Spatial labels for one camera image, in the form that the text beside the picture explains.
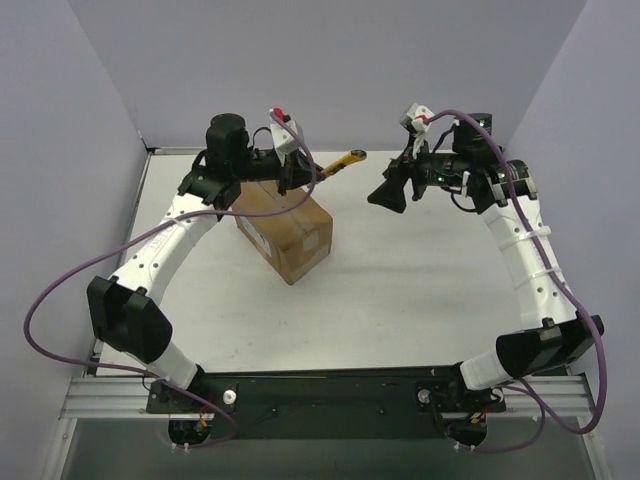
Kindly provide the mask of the yellow utility knife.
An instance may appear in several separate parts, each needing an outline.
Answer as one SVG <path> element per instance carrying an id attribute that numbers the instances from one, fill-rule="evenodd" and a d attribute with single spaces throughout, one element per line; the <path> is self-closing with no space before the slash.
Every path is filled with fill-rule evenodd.
<path id="1" fill-rule="evenodd" d="M 331 163 L 328 166 L 324 167 L 320 171 L 320 173 L 324 177 L 331 177 L 331 176 L 339 173 L 340 171 L 342 171 L 346 167 L 348 167 L 350 165 L 353 165 L 355 163 L 359 163 L 359 162 L 364 161 L 366 159 L 367 159 L 367 152 L 366 151 L 361 150 L 361 149 L 354 149 L 354 150 L 349 151 L 348 153 L 346 153 L 345 155 L 343 155 L 339 159 L 335 160 L 333 163 Z"/>

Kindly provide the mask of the brown cardboard express box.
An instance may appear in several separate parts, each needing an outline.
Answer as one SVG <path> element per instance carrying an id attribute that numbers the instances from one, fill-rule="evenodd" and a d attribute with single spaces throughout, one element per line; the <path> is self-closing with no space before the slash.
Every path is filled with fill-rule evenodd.
<path id="1" fill-rule="evenodd" d="M 274 181 L 244 183 L 232 205 L 237 228 L 289 285 L 329 256 L 333 218 L 302 187 L 281 195 Z"/>

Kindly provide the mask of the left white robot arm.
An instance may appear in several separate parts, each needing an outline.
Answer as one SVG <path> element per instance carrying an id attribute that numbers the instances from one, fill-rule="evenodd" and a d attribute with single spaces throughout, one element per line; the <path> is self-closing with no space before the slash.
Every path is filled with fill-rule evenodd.
<path id="1" fill-rule="evenodd" d="M 173 342 L 172 325 L 160 309 L 172 278 L 198 241 L 230 214 L 243 183 L 275 181 L 286 193 L 318 175 L 296 122 L 278 108 L 270 117 L 273 146 L 259 150 L 250 146 L 242 116 L 214 116 L 206 147 L 178 186 L 163 223 L 110 277 L 95 277 L 87 288 L 95 337 L 173 383 L 169 398 L 183 411 L 202 405 L 205 387 L 195 380 L 198 365 Z"/>

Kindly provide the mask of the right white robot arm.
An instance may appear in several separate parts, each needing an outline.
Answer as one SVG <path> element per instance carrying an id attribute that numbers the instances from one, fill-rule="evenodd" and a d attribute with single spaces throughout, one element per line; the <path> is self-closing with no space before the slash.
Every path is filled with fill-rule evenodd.
<path id="1" fill-rule="evenodd" d="M 498 336 L 489 351 L 460 364 L 466 388 L 485 390 L 576 361 L 594 340 L 568 296 L 528 166 L 521 160 L 497 158 L 486 140 L 492 130 L 492 117 L 486 113 L 454 121 L 452 152 L 430 150 L 426 134 L 432 115 L 419 104 L 402 115 L 408 143 L 390 161 L 383 183 L 367 200 L 402 213 L 407 206 L 405 186 L 412 187 L 415 201 L 427 188 L 438 187 L 470 198 L 474 213 L 490 230 L 513 283 L 519 327 Z"/>

